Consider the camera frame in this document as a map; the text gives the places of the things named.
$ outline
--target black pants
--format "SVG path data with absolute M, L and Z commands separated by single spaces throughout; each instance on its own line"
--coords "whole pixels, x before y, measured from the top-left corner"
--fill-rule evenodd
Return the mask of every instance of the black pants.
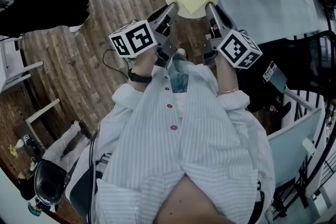
M 0 12 L 0 35 L 20 34 L 56 26 L 78 26 L 88 17 L 87 0 L 15 0 Z

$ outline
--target plate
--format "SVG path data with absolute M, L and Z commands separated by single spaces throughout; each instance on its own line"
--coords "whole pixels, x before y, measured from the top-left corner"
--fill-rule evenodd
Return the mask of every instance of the plate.
M 205 3 L 202 7 L 200 7 L 193 14 L 190 14 L 181 2 L 177 0 L 166 0 L 168 5 L 172 4 L 173 2 L 176 2 L 178 4 L 177 14 L 181 17 L 188 18 L 188 19 L 198 19 L 198 18 L 205 17 L 206 16 L 206 13 L 205 13 L 206 4 L 208 4 L 209 2 L 212 2 L 216 6 L 218 4 L 218 1 L 219 0 L 209 0 L 207 3 Z

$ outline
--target white box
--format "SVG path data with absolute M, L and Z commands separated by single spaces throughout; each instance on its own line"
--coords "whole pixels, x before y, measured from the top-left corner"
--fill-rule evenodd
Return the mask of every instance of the white box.
M 248 69 L 263 55 L 255 42 L 248 36 L 231 30 L 217 50 L 234 68 Z
M 109 38 L 121 58 L 134 58 L 157 45 L 147 20 L 126 25 Z

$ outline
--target light blue tablecloth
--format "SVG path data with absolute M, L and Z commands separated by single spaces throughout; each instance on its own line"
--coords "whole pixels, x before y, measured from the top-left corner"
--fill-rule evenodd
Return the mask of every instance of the light blue tablecloth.
M 257 44 L 319 30 L 313 0 L 220 0 L 219 5 Z

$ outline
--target white striped shirt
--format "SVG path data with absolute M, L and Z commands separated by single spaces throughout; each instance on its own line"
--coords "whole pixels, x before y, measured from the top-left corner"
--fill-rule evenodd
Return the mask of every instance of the white striped shirt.
M 264 213 L 275 190 L 274 168 L 266 132 L 245 110 L 248 96 L 217 96 L 211 71 L 189 66 L 181 122 L 170 88 L 167 70 L 155 67 L 144 93 L 125 84 L 113 95 L 115 107 L 95 146 L 96 159 L 113 153 L 97 180 L 99 223 L 152 223 L 184 174 L 238 224 L 249 221 L 260 180 Z M 86 149 L 77 166 L 87 159 Z

